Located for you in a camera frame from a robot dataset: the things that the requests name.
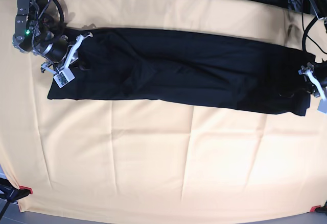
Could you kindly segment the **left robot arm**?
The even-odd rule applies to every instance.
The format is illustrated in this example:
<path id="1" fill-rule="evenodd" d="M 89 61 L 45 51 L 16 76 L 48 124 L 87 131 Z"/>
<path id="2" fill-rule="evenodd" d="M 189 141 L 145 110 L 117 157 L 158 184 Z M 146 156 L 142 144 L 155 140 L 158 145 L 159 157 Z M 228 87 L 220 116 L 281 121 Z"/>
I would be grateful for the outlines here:
<path id="1" fill-rule="evenodd" d="M 309 37 L 309 31 L 318 20 L 323 20 L 326 27 L 326 0 L 308 0 L 314 10 L 315 16 L 303 28 L 303 36 L 301 41 L 302 50 L 307 53 L 306 42 Z M 326 99 L 326 61 L 320 63 L 310 62 L 307 67 L 299 71 L 300 74 L 306 76 L 305 80 L 310 84 L 309 93 L 315 97 Z"/>

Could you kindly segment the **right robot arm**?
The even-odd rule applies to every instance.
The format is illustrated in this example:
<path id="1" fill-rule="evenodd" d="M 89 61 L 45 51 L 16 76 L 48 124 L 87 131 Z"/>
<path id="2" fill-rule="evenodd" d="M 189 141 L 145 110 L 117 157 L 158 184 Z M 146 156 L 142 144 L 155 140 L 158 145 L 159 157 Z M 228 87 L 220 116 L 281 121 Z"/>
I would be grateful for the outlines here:
<path id="1" fill-rule="evenodd" d="M 73 46 L 64 34 L 64 12 L 58 0 L 17 0 L 13 45 L 22 53 L 62 66 Z"/>

